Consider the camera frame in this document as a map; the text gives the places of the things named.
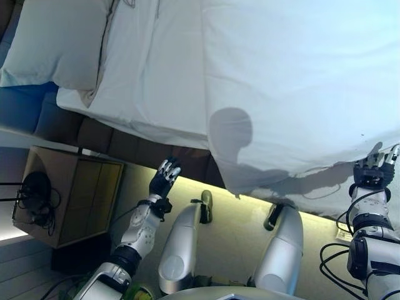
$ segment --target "wooden nightstand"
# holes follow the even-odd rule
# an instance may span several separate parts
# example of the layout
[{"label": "wooden nightstand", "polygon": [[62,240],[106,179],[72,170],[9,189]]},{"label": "wooden nightstand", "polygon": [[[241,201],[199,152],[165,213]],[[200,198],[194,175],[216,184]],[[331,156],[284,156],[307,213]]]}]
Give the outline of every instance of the wooden nightstand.
[{"label": "wooden nightstand", "polygon": [[[31,217],[18,205],[14,208],[14,226],[34,238],[60,248],[108,230],[124,164],[76,153],[31,147],[24,178],[31,172],[47,174],[51,186],[61,195],[55,210],[56,227],[48,230],[27,224]],[[57,198],[52,192],[52,200]]]}]

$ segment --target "black joint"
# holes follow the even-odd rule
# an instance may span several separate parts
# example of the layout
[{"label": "black joint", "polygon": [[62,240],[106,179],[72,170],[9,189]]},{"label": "black joint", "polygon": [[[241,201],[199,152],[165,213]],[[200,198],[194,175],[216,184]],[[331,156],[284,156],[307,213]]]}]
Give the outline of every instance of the black joint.
[{"label": "black joint", "polygon": [[378,226],[393,230],[392,224],[387,217],[381,216],[380,214],[360,214],[352,221],[354,232],[359,231],[361,228],[369,226]]},{"label": "black joint", "polygon": [[385,187],[385,193],[386,193],[386,202],[389,202],[390,198],[392,197],[392,193],[390,192],[390,189],[388,187]]},{"label": "black joint", "polygon": [[350,197],[353,196],[354,189],[357,187],[357,184],[353,183],[349,188],[349,195]]},{"label": "black joint", "polygon": [[173,206],[169,202],[168,198],[161,198],[156,201],[156,203],[149,200],[140,200],[137,206],[148,205],[153,214],[155,214],[161,221],[164,221],[164,215],[170,213]]},{"label": "black joint", "polygon": [[104,274],[100,275],[98,280],[121,294],[124,294],[129,287],[128,281],[121,284]]},{"label": "black joint", "polygon": [[251,288],[255,288],[255,287],[256,287],[256,283],[254,282],[254,278],[250,277],[250,278],[247,280],[246,286],[249,286],[249,287],[251,287]]},{"label": "black joint", "polygon": [[349,248],[347,270],[352,277],[365,280],[367,278],[368,247],[366,240],[362,237],[354,238]]},{"label": "black joint", "polygon": [[267,229],[268,231],[274,230],[276,222],[278,221],[278,217],[284,207],[284,204],[277,204],[274,206],[273,211],[269,213],[269,216],[264,221],[265,229]]},{"label": "black joint", "polygon": [[133,277],[138,269],[141,259],[142,257],[135,249],[129,246],[120,246],[115,249],[114,253],[107,261],[120,266],[131,277]]},{"label": "black joint", "polygon": [[209,217],[209,208],[204,203],[201,204],[200,207],[200,223],[201,224],[208,224],[211,222],[211,218]]}]

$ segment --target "bed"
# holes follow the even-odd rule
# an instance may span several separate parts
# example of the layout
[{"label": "bed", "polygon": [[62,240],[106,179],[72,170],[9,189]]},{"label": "bed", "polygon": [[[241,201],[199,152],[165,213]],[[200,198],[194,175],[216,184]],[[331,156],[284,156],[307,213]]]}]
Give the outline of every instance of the bed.
[{"label": "bed", "polygon": [[345,162],[400,141],[399,11],[397,1],[121,1],[94,101],[61,88],[57,104],[210,149],[234,194],[337,216],[349,205]]}]

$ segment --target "floor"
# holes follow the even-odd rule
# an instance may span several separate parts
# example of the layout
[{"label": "floor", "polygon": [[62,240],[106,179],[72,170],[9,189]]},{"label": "floor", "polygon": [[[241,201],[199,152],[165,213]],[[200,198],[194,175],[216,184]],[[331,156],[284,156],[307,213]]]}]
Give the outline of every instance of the floor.
[{"label": "floor", "polygon": [[[148,195],[148,184],[154,170],[127,164],[121,190],[114,210],[117,218]],[[169,193],[172,212],[166,215],[156,234],[156,244],[139,267],[135,280],[145,284],[159,296],[158,262],[173,222],[190,199],[199,198],[209,189],[214,198],[214,220],[201,225],[197,247],[196,274],[218,275],[245,283],[253,273],[268,239],[263,222],[271,205],[251,197],[235,198],[224,189],[208,186],[183,177],[178,178]],[[319,250],[335,241],[337,229],[334,222],[302,213],[304,227],[304,256],[295,295],[305,299],[352,299],[319,272]],[[129,215],[121,218],[111,230],[117,243],[128,227]],[[338,257],[331,264],[333,271],[345,280],[359,284],[346,270],[347,258]]]}]

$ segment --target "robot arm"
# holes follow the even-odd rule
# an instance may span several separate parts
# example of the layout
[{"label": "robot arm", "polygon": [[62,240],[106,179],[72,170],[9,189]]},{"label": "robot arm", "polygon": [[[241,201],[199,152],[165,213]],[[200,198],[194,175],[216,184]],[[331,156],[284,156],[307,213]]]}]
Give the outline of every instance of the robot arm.
[{"label": "robot arm", "polygon": [[362,281],[370,300],[400,299],[400,237],[388,216],[394,164],[400,155],[396,145],[378,167],[377,154],[354,167],[350,188],[352,204],[347,213],[354,232],[347,269]]},{"label": "robot arm", "polygon": [[110,258],[101,264],[74,300],[120,299],[140,261],[154,246],[154,235],[164,214],[171,211],[167,195],[181,168],[176,159],[166,159],[149,185],[149,197],[139,201],[127,231]]}]

